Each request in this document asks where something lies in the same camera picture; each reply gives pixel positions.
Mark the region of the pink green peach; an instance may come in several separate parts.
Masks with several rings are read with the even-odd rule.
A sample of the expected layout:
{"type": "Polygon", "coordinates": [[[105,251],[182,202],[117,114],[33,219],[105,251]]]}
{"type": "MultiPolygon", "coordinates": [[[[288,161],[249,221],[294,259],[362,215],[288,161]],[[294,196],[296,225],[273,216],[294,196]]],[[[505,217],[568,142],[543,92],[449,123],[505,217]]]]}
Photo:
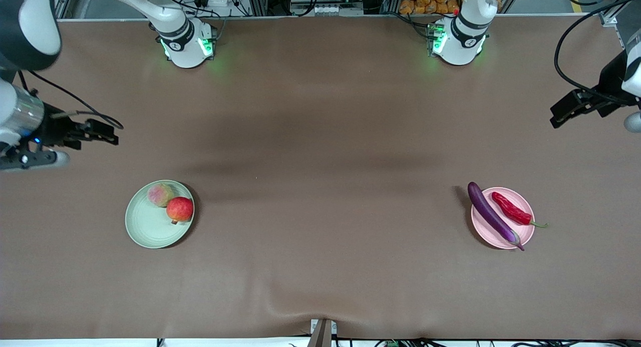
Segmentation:
{"type": "Polygon", "coordinates": [[[147,199],[160,208],[166,208],[174,197],[174,190],[167,183],[156,183],[147,190],[147,199]]]}

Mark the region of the red apple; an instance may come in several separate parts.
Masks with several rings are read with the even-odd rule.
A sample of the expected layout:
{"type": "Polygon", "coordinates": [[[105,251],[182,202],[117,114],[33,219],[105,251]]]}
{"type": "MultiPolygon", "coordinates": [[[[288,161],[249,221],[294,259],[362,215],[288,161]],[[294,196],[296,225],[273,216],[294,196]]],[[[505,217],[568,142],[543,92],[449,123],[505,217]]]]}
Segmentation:
{"type": "Polygon", "coordinates": [[[170,199],[165,210],[172,224],[190,221],[194,214],[194,202],[188,197],[174,197],[170,199]]]}

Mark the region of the red chili pepper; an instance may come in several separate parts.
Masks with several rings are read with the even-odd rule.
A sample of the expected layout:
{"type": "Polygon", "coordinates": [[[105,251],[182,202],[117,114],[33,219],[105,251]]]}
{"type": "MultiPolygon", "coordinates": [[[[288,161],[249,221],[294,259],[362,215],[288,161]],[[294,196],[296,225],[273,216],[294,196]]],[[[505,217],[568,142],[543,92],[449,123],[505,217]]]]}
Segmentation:
{"type": "Polygon", "coordinates": [[[540,224],[535,222],[535,219],[531,214],[526,213],[524,210],[521,210],[516,205],[511,203],[503,194],[499,192],[492,192],[491,194],[494,202],[501,208],[502,212],[506,217],[511,219],[517,224],[520,225],[531,225],[538,228],[547,228],[549,224],[540,224]]]}

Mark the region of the purple eggplant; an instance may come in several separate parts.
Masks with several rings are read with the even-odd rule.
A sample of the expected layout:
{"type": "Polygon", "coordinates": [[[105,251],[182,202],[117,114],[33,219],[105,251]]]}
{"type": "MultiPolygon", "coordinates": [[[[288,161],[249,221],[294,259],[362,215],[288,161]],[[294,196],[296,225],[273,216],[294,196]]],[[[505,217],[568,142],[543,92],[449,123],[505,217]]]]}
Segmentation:
{"type": "Polygon", "coordinates": [[[504,240],[506,240],[506,242],[511,244],[511,246],[515,246],[521,251],[524,251],[519,235],[513,231],[501,217],[499,217],[494,208],[492,208],[490,203],[487,201],[483,191],[474,181],[468,183],[467,191],[472,205],[476,208],[478,214],[481,215],[481,217],[483,217],[483,219],[485,219],[485,221],[488,222],[488,224],[490,224],[490,226],[492,226],[492,228],[494,228],[494,230],[497,231],[504,240]]]}

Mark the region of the light green plate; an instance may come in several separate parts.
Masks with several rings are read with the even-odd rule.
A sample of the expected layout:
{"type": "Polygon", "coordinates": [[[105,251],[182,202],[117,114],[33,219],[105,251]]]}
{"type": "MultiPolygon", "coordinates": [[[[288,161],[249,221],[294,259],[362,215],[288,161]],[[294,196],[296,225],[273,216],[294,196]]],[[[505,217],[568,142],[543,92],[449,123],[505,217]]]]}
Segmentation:
{"type": "Polygon", "coordinates": [[[160,249],[176,244],[187,235],[194,222],[194,214],[192,214],[186,221],[178,221],[174,224],[165,208],[156,206],[149,200],[149,190],[161,184],[169,187],[176,197],[186,197],[195,202],[188,187],[173,180],[153,181],[134,194],[126,208],[125,229],[133,242],[150,249],[160,249]]]}

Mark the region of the pink plate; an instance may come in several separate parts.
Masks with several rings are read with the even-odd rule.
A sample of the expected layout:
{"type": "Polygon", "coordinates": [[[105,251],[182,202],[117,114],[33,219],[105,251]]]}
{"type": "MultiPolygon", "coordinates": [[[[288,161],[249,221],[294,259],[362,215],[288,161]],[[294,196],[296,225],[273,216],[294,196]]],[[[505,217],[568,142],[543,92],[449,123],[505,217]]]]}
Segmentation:
{"type": "MultiPolygon", "coordinates": [[[[494,199],[492,199],[491,195],[493,192],[497,192],[503,195],[513,205],[517,206],[520,210],[526,212],[527,214],[530,214],[531,216],[534,215],[533,209],[531,208],[527,200],[515,190],[506,189],[504,187],[491,187],[482,190],[483,196],[487,200],[488,205],[491,206],[495,211],[495,214],[497,214],[513,231],[515,231],[519,235],[521,244],[525,245],[533,237],[536,227],[533,225],[520,225],[509,217],[506,217],[506,215],[503,214],[503,210],[499,207],[499,205],[497,205],[497,203],[495,203],[494,199]]],[[[491,223],[485,221],[483,216],[478,212],[478,210],[476,210],[474,206],[471,207],[470,215],[474,231],[490,246],[499,249],[517,249],[516,246],[508,243],[501,236],[501,234],[494,229],[491,223]]]]}

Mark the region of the orange bagged items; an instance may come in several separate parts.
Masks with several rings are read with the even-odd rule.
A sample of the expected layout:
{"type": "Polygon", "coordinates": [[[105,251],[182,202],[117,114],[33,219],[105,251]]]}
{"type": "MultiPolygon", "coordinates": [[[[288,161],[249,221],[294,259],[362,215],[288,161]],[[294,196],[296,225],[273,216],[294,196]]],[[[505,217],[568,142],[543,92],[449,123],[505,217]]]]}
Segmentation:
{"type": "Polygon", "coordinates": [[[401,0],[398,13],[401,15],[435,14],[455,16],[463,0],[401,0]]]}

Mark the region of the brown table mat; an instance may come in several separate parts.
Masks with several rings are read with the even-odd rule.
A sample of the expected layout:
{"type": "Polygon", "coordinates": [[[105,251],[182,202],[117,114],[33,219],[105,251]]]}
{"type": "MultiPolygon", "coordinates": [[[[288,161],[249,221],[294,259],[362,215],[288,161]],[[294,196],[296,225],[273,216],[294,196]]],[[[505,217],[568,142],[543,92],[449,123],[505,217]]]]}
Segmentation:
{"type": "Polygon", "coordinates": [[[66,167],[0,173],[0,338],[641,339],[641,135],[631,108],[552,128],[575,16],[499,16],[463,67],[392,17],[232,20],[213,61],[145,22],[62,21],[42,75],[122,124],[66,167]],[[139,246],[134,194],[194,196],[139,246]],[[520,249],[474,231],[467,185],[523,196],[520,249]]]}

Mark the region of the white connector box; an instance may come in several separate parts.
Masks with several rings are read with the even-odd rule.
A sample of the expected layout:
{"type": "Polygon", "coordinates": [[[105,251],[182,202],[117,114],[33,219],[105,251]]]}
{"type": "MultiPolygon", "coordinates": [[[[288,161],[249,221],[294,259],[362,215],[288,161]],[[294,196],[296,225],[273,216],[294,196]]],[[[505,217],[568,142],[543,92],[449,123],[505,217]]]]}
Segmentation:
{"type": "Polygon", "coordinates": [[[313,14],[314,16],[334,17],[341,16],[342,13],[345,14],[350,10],[350,5],[344,7],[340,4],[320,4],[314,7],[313,14]]]}

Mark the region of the aluminium frame post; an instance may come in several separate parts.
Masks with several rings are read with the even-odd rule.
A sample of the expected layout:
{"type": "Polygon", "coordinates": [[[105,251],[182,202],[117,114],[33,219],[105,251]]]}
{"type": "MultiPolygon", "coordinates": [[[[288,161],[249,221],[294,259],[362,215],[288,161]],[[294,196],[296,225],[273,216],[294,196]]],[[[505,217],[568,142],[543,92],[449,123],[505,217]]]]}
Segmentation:
{"type": "Polygon", "coordinates": [[[600,23],[604,27],[614,27],[617,25],[617,16],[634,0],[604,0],[607,1],[607,9],[603,9],[597,15],[600,23]]]}

